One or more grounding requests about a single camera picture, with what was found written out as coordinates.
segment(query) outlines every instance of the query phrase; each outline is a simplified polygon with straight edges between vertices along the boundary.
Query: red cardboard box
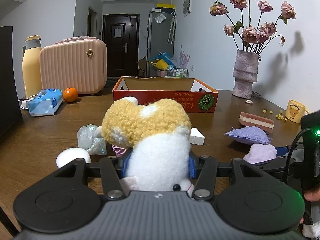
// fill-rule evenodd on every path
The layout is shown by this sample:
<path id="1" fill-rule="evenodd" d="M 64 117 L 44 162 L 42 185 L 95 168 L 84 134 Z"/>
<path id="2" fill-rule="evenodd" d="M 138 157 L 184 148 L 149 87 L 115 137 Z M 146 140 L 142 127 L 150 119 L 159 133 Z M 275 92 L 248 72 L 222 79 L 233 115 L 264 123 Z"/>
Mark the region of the red cardboard box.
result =
<path id="1" fill-rule="evenodd" d="M 196 78 L 121 77 L 112 90 L 113 100 L 135 97 L 139 105 L 148 105 L 162 98 L 179 102 L 187 113 L 213 113 L 218 91 Z"/>

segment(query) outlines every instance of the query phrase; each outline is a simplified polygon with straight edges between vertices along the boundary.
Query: mug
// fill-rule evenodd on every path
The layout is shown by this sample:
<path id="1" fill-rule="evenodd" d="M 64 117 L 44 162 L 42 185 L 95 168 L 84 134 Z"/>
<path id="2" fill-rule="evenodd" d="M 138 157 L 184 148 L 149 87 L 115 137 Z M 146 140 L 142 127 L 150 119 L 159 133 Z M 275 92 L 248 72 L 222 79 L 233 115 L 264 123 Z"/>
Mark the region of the mug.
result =
<path id="1" fill-rule="evenodd" d="M 301 117 L 304 116 L 304 112 L 310 114 L 310 111 L 304 104 L 291 99 L 289 100 L 287 110 L 285 111 L 285 117 L 293 122 L 300 123 Z"/>

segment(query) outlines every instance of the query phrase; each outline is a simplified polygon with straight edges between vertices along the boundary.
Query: human hand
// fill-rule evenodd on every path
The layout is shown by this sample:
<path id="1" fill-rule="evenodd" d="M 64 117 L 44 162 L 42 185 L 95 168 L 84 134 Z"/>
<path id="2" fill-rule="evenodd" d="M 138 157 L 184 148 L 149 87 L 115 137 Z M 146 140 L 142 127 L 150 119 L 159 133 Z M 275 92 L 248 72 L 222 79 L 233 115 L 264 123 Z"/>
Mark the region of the human hand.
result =
<path id="1" fill-rule="evenodd" d="M 315 186 L 314 188 L 307 190 L 304 193 L 304 198 L 307 201 L 315 202 L 320 200 L 320 185 Z"/>

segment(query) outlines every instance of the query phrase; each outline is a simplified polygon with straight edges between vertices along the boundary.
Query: gray gripper base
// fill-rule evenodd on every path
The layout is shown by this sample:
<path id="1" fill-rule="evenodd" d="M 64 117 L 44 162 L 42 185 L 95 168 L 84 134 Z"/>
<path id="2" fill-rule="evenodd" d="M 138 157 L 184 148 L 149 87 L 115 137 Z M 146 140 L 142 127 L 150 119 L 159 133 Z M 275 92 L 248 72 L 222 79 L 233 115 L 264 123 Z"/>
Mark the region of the gray gripper base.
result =
<path id="1" fill-rule="evenodd" d="M 210 203 L 186 192 L 131 192 L 124 200 L 107 202 L 86 226 L 64 234 L 22 231 L 14 240 L 302 240 L 295 231 L 257 236 L 226 224 Z"/>

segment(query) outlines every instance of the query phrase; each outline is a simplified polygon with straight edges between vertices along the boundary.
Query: flower stem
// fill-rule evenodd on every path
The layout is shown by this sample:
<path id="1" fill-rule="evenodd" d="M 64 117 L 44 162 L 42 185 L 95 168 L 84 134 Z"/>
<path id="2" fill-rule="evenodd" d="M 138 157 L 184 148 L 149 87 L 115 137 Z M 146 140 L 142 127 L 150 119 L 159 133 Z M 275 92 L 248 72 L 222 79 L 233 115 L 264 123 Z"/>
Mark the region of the flower stem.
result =
<path id="1" fill-rule="evenodd" d="M 260 45 L 259 49 L 257 50 L 257 54 L 260 53 L 260 49 L 263 47 L 264 43 L 265 43 L 265 41 Z"/>
<path id="2" fill-rule="evenodd" d="M 235 44 L 236 44 L 236 46 L 237 46 L 237 49 L 239 50 L 238 44 L 236 43 L 235 36 L 233 35 L 232 37 L 233 37 L 233 40 L 235 41 Z"/>
<path id="3" fill-rule="evenodd" d="M 268 43 L 264 46 L 264 48 L 259 52 L 259 54 L 265 49 L 265 47 L 269 44 L 269 42 L 270 42 L 271 40 L 273 40 L 275 37 L 279 37 L 279 36 L 281 36 L 281 34 L 280 34 L 280 35 L 277 35 L 277 36 L 274 36 L 273 38 L 271 38 L 271 39 L 268 41 Z"/>
<path id="4" fill-rule="evenodd" d="M 280 19 L 281 15 L 282 15 L 282 14 L 280 14 L 280 15 L 279 15 L 279 17 L 278 17 L 278 19 L 276 20 L 276 23 L 275 23 L 275 25 L 273 26 L 273 28 L 275 28 L 275 27 L 276 27 L 277 22 L 278 22 L 278 20 Z"/>
<path id="5" fill-rule="evenodd" d="M 244 25 L 243 25 L 243 12 L 242 12 L 242 11 L 243 11 L 243 9 L 241 9 L 241 19 L 242 19 L 241 21 L 242 21 L 242 26 L 244 26 Z M 244 51 L 244 42 L 243 42 L 243 41 L 242 41 L 242 50 Z"/>
<path id="6" fill-rule="evenodd" d="M 258 53 L 259 49 L 261 48 L 263 43 L 258 43 L 256 48 L 255 48 L 255 53 Z"/>
<path id="7" fill-rule="evenodd" d="M 235 24 L 233 23 L 233 21 L 231 20 L 231 18 L 229 17 L 229 15 L 226 14 L 226 16 L 229 18 L 229 20 L 231 21 L 233 27 L 236 29 Z M 238 33 L 239 37 L 241 38 L 241 40 L 243 41 L 243 38 L 241 37 L 240 33 L 239 33 L 239 32 L 237 32 L 237 33 Z"/>
<path id="8" fill-rule="evenodd" d="M 249 25 L 251 24 L 251 16 L 250 16 L 250 0 L 249 0 Z"/>
<path id="9" fill-rule="evenodd" d="M 257 52 L 257 48 L 258 48 L 259 44 L 260 44 L 260 43 L 258 42 L 257 45 L 256 45 L 256 47 L 254 48 L 253 52 Z"/>
<path id="10" fill-rule="evenodd" d="M 257 30 L 258 30 L 258 28 L 259 28 L 259 24 L 260 24 L 261 16 L 262 16 L 262 13 L 260 14 L 260 18 L 259 18 L 259 22 L 258 22 Z"/>

